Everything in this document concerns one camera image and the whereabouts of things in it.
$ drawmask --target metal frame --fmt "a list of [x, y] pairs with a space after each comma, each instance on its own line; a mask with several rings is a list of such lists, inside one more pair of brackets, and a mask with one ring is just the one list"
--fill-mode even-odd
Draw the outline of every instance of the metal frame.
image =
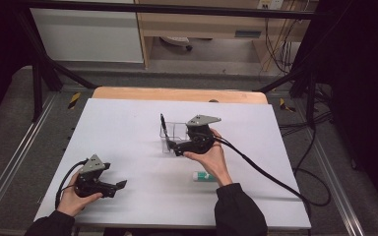
[[185, 15], [209, 15], [250, 18], [276, 18], [299, 20], [331, 20], [334, 16], [327, 13], [292, 12], [262, 9], [234, 9], [200, 6], [175, 6], [158, 4], [126, 4], [51, 0], [19, 0], [16, 2], [24, 7], [38, 9], [59, 9], [101, 12], [134, 12], [134, 13], [162, 13]]

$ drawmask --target pen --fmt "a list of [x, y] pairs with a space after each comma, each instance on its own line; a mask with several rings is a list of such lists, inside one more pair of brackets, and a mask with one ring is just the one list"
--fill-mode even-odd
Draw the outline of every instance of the pen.
[[165, 128], [164, 116], [161, 113], [160, 113], [160, 121], [161, 121], [161, 126], [163, 128], [164, 134], [165, 134], [166, 137], [168, 137], [167, 129]]

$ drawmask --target wire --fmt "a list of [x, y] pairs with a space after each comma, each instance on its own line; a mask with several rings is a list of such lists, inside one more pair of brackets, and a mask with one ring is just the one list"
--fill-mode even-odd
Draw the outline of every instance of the wire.
[[279, 51], [279, 49], [276, 49], [276, 47], [275, 48], [273, 47], [272, 42], [270, 41], [270, 38], [269, 38], [269, 18], [265, 18], [265, 33], [266, 33], [266, 37], [265, 37], [266, 48], [268, 49], [268, 52], [271, 58], [273, 59], [273, 61], [275, 62], [279, 70], [281, 70], [284, 73], [287, 73], [287, 71], [281, 68], [278, 60], [276, 59], [275, 52]]
[[309, 203], [311, 205], [313, 205], [315, 207], [325, 207], [331, 202], [332, 194], [331, 194], [330, 188], [328, 188], [327, 184], [322, 179], [320, 179], [318, 176], [316, 176], [315, 174], [313, 174], [312, 172], [310, 172], [308, 170], [305, 170], [305, 169], [302, 169], [302, 168], [292, 168], [292, 169], [294, 171], [299, 171], [299, 172], [303, 172], [307, 175], [310, 175], [311, 177], [315, 178], [318, 182], [320, 182], [324, 186], [324, 188], [327, 190], [327, 193], [328, 193], [327, 200], [325, 200], [321, 204], [309, 201]]
[[221, 137], [215, 137], [215, 140], [221, 144], [224, 144], [228, 147], [230, 147], [231, 149], [233, 149], [235, 152], [237, 152], [239, 155], [241, 155], [241, 157], [247, 161], [247, 163], [249, 163], [254, 169], [256, 169], [259, 173], [261, 173], [262, 175], [264, 175], [266, 178], [272, 180], [273, 182], [275, 182], [276, 184], [282, 186], [283, 188], [285, 188], [286, 190], [290, 191], [291, 193], [293, 193], [294, 195], [296, 195], [297, 197], [299, 197], [303, 203], [305, 204], [305, 208], [306, 208], [306, 212], [308, 213], [308, 217], [310, 218], [311, 217], [311, 206], [310, 206], [310, 202], [305, 198], [303, 197], [301, 194], [299, 194], [297, 191], [293, 190], [290, 186], [284, 184], [283, 182], [281, 182], [280, 180], [276, 179], [275, 177], [273, 177], [272, 175], [270, 175], [269, 173], [267, 173], [266, 171], [264, 171], [262, 168], [260, 168], [256, 163], [254, 163], [247, 155], [243, 154], [241, 151], [239, 151], [235, 146], [233, 146], [229, 141], [227, 141], [226, 139], [224, 138], [221, 138]]
[[312, 146], [314, 145], [315, 141], [315, 135], [317, 134], [317, 129], [314, 130], [314, 133], [312, 135], [312, 141], [311, 144], [309, 144], [308, 149], [306, 150], [305, 154], [300, 158], [299, 163], [297, 163], [296, 168], [293, 168], [293, 176], [296, 177], [297, 170], [300, 168], [300, 165], [302, 164], [303, 160], [306, 158], [306, 155], [308, 155], [309, 151], [312, 149]]
[[[332, 120], [333, 114], [331, 111], [324, 112], [314, 118], [315, 125], [324, 123], [326, 121]], [[308, 126], [308, 122], [302, 122], [302, 123], [295, 123], [295, 124], [279, 124], [279, 129], [281, 130], [288, 130], [287, 132], [282, 134], [282, 137], [291, 135], [293, 133], [296, 133], [300, 130], [305, 129]]]
[[267, 58], [266, 61], [264, 61], [264, 62], [260, 62], [260, 64], [262, 65], [262, 67], [261, 67], [259, 75], [258, 75], [259, 78], [260, 78], [260, 75], [262, 74], [262, 72], [265, 69], [264, 65], [266, 65], [270, 60], [272, 60], [272, 57]]
[[70, 187], [74, 187], [75, 185], [69, 185], [69, 186], [66, 186], [65, 188], [63, 188], [61, 191], [65, 191], [66, 189], [70, 188]]
[[83, 161], [80, 161], [78, 163], [76, 163], [74, 166], [72, 166], [72, 168], [70, 168], [69, 171], [67, 171], [67, 174], [64, 176], [63, 180], [61, 181], [60, 183], [60, 186], [58, 188], [58, 191], [56, 193], [56, 201], [55, 201], [55, 208], [58, 208], [58, 206], [60, 205], [60, 197], [61, 197], [61, 193], [67, 189], [68, 187], [71, 187], [71, 186], [67, 186], [66, 188], [63, 189], [63, 185], [64, 185], [64, 182], [66, 182], [66, 179], [67, 177], [69, 177], [69, 175], [72, 173], [72, 171], [78, 167], [79, 165], [84, 165], [86, 164], [86, 162], [88, 161], [88, 159], [86, 160], [83, 160]]
[[287, 38], [290, 36], [290, 33], [293, 30], [293, 27], [295, 26], [295, 24], [297, 22], [298, 22], [298, 20], [295, 20], [290, 25], [290, 27], [287, 31], [287, 34], [285, 35], [285, 37], [283, 39], [283, 44], [282, 44], [282, 47], [281, 47], [282, 50], [281, 50], [280, 62], [283, 64], [285, 71], [290, 71], [290, 66], [292, 64], [292, 63], [290, 63], [291, 42], [287, 42]]

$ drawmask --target human hand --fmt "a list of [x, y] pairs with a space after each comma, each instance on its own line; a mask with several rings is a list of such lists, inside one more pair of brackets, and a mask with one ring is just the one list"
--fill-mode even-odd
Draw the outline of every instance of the human hand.
[[[216, 130], [211, 129], [211, 131], [213, 132], [214, 136], [221, 136]], [[232, 184], [231, 177], [229, 176], [228, 169], [226, 168], [223, 149], [219, 142], [214, 142], [213, 146], [205, 154], [185, 151], [183, 152], [183, 155], [189, 159], [193, 159], [201, 163], [208, 173], [216, 177], [220, 187]]]
[[78, 178], [79, 172], [76, 172], [70, 180], [69, 187], [63, 191], [60, 205], [57, 210], [75, 217], [85, 206], [93, 203], [103, 196], [102, 193], [96, 193], [85, 198], [81, 198], [75, 193], [75, 183]]

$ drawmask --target white table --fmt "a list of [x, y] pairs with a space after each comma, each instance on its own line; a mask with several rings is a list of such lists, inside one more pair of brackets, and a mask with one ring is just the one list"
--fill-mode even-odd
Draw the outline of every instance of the white table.
[[[193, 101], [148, 101], [92, 98], [35, 218], [54, 211], [54, 197], [67, 171], [97, 154], [110, 162], [100, 180], [128, 180], [113, 199], [87, 206], [79, 225], [109, 227], [211, 228], [217, 183], [192, 180], [199, 163], [163, 153], [159, 115], [168, 122], [187, 122], [196, 114], [220, 117], [211, 124], [221, 135], [277, 179], [298, 190], [271, 105]], [[310, 228], [302, 201], [254, 170], [241, 156], [224, 147], [234, 182], [256, 202], [270, 229]]]

